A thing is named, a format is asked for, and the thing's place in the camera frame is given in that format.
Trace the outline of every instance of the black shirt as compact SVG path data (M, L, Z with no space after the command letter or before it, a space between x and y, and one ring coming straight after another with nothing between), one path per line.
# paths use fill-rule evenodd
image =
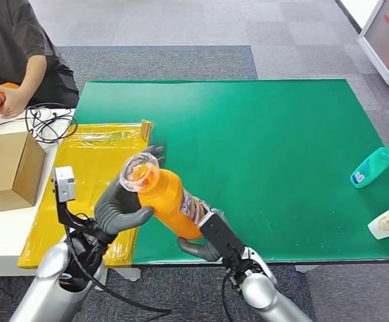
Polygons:
M42 29L27 0L0 0L0 77L21 83L27 60L34 55L47 59L46 74L73 72Z

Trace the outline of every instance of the robotic hand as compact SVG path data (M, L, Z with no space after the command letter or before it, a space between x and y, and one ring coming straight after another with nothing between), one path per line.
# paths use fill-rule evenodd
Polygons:
M159 164L165 162L165 157L160 157L162 146L150 146L144 152L156 156ZM111 235L143 225L153 213L151 207L141 208L138 195L123 188L118 175L94 206L94 218L100 228Z

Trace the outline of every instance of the green mat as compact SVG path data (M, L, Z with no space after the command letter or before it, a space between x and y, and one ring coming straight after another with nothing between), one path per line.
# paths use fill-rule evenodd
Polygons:
M270 262L389 259L372 219L389 209L389 168L364 188L350 175L381 146L345 80L87 83L79 123L154 124L166 168L224 212ZM134 264L198 261L156 219Z

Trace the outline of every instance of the yellow plastic bag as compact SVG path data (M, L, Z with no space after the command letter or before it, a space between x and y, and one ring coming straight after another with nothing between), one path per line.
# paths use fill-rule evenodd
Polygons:
M75 201L68 203L73 214L93 215L94 204L120 171L126 159L147 145L150 123L141 125L79 125L57 149L54 166L72 166L75 177ZM35 217L17 265L36 268L43 255L61 240L64 227L57 221L56 201L50 180ZM105 255L107 266L125 266L131 262L137 229L120 233Z

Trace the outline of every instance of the person's hand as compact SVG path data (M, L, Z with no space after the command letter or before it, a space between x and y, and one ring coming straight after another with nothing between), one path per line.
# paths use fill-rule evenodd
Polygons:
M211 209L211 211L218 215L221 215L218 209ZM210 242L207 242L204 245L194 244L187 241L186 239L178 237L177 238L177 244L183 251L190 255L202 258L207 262L216 262L220 257L220 253Z
M3 119L10 119L21 115L32 97L23 89L8 89L0 86L0 93L4 94L5 99L0 107L0 114Z
M165 157L159 155L163 150L162 146L150 146L143 152L151 153L162 164ZM94 218L98 224L110 235L143 225L153 213L154 209L151 207L141 208L138 194L123 188L119 182L119 175L110 183L94 206Z

